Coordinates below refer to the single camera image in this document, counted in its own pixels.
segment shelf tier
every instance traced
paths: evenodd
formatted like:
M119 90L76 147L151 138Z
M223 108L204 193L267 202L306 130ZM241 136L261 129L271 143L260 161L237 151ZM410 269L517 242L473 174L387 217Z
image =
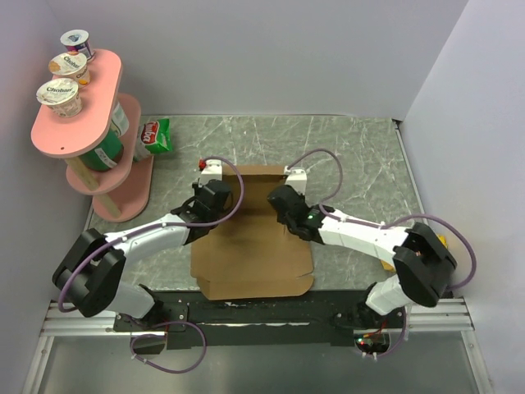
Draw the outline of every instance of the shelf tier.
M126 180L115 190L103 195L115 202L121 214L114 217L99 200L99 197L102 196L96 195L93 197L95 213L108 222L125 222L137 216L148 204L152 171L153 156L133 163L130 175Z
M86 185L86 183L77 176L70 166L67 167L67 181L73 189L83 195L103 195L120 186L130 174L137 133L139 132L140 104L136 98L129 94L119 93L118 100L130 121L130 128L121 137L121 142L124 145L124 154L122 155L121 161L116 167L106 172L88 170L96 181L96 184L93 183L91 189L89 185Z
M106 49L97 49L88 63L91 82L80 89L82 111L74 117L59 117L40 106L31 130L34 146L52 158L74 158L95 148L106 136L121 82L121 59Z

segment marble tabletop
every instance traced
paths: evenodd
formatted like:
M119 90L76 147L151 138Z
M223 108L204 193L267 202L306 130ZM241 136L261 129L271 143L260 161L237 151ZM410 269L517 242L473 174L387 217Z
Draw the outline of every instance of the marble tabletop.
M143 117L142 123L159 117ZM133 220L110 223L95 213L89 226L121 231L158 219L193 195L198 160L207 155L234 164L286 165L314 148L332 150L345 170L344 184L330 205L374 222L419 213L418 197L390 119L338 116L169 117L173 153L155 158L148 206ZM333 159L307 158L307 202L315 204L336 187ZM386 279L379 260L338 246L311 244L313 289L365 289ZM190 247L164 250L123 273L127 282L154 290L197 290L189 274Z

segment cardboard box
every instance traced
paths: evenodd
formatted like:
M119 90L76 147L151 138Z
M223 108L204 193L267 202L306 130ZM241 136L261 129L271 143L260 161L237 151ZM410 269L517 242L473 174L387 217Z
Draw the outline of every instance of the cardboard box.
M191 276L210 300L300 296L313 284L308 242L276 220L267 195L285 181L283 166L240 166L244 200L230 220L191 244ZM223 167L239 199L239 182Z

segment white yogurt cup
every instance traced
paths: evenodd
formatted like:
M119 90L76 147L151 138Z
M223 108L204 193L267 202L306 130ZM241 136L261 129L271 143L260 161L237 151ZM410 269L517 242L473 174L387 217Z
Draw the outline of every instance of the white yogurt cup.
M75 80L80 88L86 86L91 80L88 59L83 53L61 53L49 62L48 68L55 76Z
M79 84L70 78L56 78L46 82L37 90L36 98L59 117L73 117L82 110Z
M93 60L95 51L89 46L89 33L85 30L70 30L62 35L60 42L68 51L83 53L88 62Z

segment yellow object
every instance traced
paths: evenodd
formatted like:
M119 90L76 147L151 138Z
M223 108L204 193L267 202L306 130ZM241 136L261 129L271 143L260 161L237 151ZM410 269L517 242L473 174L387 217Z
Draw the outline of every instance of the yellow object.
M441 243L445 246L445 248L449 249L449 246L448 244L446 243L446 239L445 239L445 236L440 236L439 234L437 235L437 237L440 239ZM390 273L395 273L395 268L392 267L390 264L388 264L386 261L383 261L381 260L381 264L383 266L383 268L390 272Z

